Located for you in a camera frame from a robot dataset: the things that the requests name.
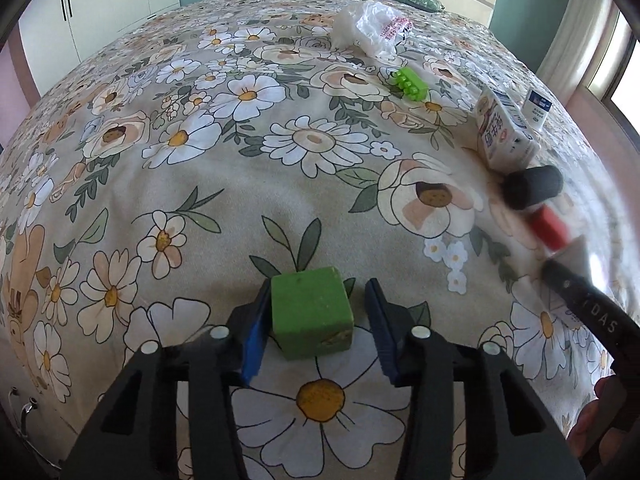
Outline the red box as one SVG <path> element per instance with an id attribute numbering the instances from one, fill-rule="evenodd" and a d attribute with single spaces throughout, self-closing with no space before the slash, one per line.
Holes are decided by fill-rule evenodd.
<path id="1" fill-rule="evenodd" d="M 528 218 L 527 223 L 538 240 L 552 252 L 570 244 L 570 230 L 563 220 L 547 205 L 542 205 Z"/>

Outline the white milk carton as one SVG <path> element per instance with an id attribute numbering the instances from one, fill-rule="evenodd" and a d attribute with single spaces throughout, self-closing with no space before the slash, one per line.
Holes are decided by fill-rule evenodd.
<path id="1" fill-rule="evenodd" d="M 488 167 L 499 174 L 525 170 L 537 155 L 540 145 L 511 97 L 491 86 L 484 86 L 474 113 L 480 148 Z"/>

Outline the white blue plastic jar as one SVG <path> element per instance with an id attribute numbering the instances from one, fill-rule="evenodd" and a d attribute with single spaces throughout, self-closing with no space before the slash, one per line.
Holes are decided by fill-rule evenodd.
<path id="1" fill-rule="evenodd" d="M 521 113 L 530 128 L 540 131 L 546 122 L 552 101 L 540 91 L 530 88 L 521 106 Z"/>

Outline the white wardrobe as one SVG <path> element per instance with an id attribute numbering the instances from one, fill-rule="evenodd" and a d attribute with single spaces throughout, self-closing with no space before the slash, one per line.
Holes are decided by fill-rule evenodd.
<path id="1" fill-rule="evenodd" d="M 32 80 L 44 96 L 80 62 L 180 0 L 30 0 L 18 20 Z"/>

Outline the floral bed sheet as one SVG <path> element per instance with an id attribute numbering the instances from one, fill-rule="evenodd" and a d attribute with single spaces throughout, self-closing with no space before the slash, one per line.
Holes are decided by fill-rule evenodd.
<path id="1" fill-rule="evenodd" d="M 458 344 L 501 346 L 568 431 L 611 360 L 541 284 L 547 252 L 483 162 L 485 87 L 544 84 L 484 26 L 408 9 L 397 62 L 334 49 L 363 0 L 206 0 L 81 63 L 1 155 L 1 402 L 61 463 L 142 344 L 181 344 L 281 273 L 333 266 L 352 348 L 268 344 L 232 392 L 254 479 L 389 479 L 409 395 L 382 373 L 367 280 Z"/>

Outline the white curtain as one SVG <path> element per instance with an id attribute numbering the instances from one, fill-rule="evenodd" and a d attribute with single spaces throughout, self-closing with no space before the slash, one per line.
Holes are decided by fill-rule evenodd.
<path id="1" fill-rule="evenodd" d="M 568 0 L 537 70 L 537 77 L 559 101 L 567 102 L 584 79 L 614 6 L 613 0 Z"/>

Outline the white plastic bag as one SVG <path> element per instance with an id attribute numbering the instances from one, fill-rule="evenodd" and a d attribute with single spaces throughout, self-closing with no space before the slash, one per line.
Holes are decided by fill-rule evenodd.
<path id="1" fill-rule="evenodd" d="M 392 6 L 367 0 L 345 6 L 335 15 L 330 33 L 334 50 L 357 47 L 369 58 L 391 63 L 397 47 L 413 29 L 406 14 Z"/>

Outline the window with frame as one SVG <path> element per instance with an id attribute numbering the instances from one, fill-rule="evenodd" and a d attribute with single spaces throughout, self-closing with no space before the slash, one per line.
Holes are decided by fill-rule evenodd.
<path id="1" fill-rule="evenodd" d="M 639 39 L 615 4 L 584 81 L 638 150 Z"/>

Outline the green foam cube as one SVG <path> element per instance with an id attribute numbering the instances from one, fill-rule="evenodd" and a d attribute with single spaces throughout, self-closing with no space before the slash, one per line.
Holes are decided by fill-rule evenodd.
<path id="1" fill-rule="evenodd" d="M 271 280 L 272 333 L 285 359 L 306 360 L 352 346 L 355 320 L 333 266 Z"/>

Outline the green toy building block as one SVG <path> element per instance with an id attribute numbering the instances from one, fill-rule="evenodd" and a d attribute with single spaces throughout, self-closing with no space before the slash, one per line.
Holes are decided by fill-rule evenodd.
<path id="1" fill-rule="evenodd" d="M 428 97 L 428 85 L 410 67 L 401 67 L 392 73 L 393 84 L 413 102 L 422 102 Z"/>

